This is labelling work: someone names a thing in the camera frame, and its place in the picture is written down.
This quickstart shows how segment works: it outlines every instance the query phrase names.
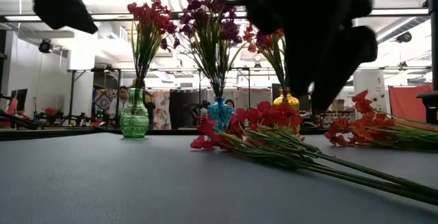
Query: yellow vase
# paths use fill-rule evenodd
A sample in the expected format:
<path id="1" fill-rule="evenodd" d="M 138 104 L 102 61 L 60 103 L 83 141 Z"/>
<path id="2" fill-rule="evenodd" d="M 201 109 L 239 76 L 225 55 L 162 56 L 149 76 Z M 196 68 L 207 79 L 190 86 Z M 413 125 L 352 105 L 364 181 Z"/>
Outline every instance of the yellow vase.
<path id="1" fill-rule="evenodd" d="M 287 104 L 291 105 L 292 108 L 296 111 L 296 113 L 300 114 L 300 101 L 290 94 L 289 88 L 286 88 L 286 98 L 285 98 L 283 89 L 280 88 L 280 97 L 277 97 L 274 100 L 274 105 L 280 105 L 282 103 L 287 103 Z M 300 137 L 300 126 L 296 127 L 296 134 L 295 135 L 297 137 Z"/>

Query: gray table surface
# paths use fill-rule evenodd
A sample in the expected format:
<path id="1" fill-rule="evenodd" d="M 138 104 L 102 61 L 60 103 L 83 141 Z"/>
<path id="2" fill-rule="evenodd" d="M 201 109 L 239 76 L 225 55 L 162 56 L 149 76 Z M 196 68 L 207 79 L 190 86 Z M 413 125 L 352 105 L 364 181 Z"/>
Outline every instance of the gray table surface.
<path id="1" fill-rule="evenodd" d="M 229 153 L 193 136 L 93 134 L 0 142 L 0 223 L 438 223 L 438 207 Z M 438 187 L 438 154 L 334 148 L 328 154 Z"/>

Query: glass vase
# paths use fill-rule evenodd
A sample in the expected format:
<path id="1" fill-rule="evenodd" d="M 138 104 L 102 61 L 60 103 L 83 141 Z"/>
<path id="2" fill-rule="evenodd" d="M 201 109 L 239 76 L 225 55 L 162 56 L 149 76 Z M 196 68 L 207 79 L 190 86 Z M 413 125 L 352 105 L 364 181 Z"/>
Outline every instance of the glass vase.
<path id="1" fill-rule="evenodd" d="M 209 105 L 207 111 L 208 117 L 218 123 L 216 127 L 220 131 L 225 131 L 230 123 L 234 108 L 230 105 L 225 105 L 224 97 L 214 97 L 214 104 Z"/>
<path id="2" fill-rule="evenodd" d="M 287 103 L 292 106 L 292 108 L 296 111 L 297 114 L 300 114 L 300 101 L 293 97 L 290 94 L 290 89 L 286 88 L 286 91 L 283 91 L 282 88 L 280 90 L 280 97 L 277 97 L 274 100 L 274 105 L 280 105 L 282 103 Z M 298 125 L 296 127 L 296 135 L 300 136 L 300 126 Z"/>
<path id="3" fill-rule="evenodd" d="M 149 114 L 143 104 L 143 89 L 130 88 L 128 106 L 120 116 L 120 129 L 123 136 L 125 138 L 143 138 L 148 128 Z"/>

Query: blue vase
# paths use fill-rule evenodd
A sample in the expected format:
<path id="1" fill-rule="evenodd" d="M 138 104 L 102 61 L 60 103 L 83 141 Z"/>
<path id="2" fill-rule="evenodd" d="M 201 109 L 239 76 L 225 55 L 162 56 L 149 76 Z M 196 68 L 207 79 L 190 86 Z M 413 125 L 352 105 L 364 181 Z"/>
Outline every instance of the blue vase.
<path id="1" fill-rule="evenodd" d="M 208 117 L 218 123 L 216 127 L 220 131 L 225 131 L 230 123 L 233 111 L 233 107 L 225 105 L 224 97 L 214 97 L 214 104 L 208 106 Z"/>

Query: wall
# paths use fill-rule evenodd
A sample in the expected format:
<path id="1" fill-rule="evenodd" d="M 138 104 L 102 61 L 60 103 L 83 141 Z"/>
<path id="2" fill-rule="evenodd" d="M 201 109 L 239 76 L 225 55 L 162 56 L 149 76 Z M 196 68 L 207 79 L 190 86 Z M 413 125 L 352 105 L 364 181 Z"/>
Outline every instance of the wall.
<path id="1" fill-rule="evenodd" d="M 38 47 L 8 32 L 5 52 L 8 59 L 3 68 L 1 91 L 11 95 L 13 90 L 27 89 L 25 114 L 33 117 L 45 108 L 64 108 L 65 92 L 70 90 L 67 59 L 56 53 L 41 54 Z"/>

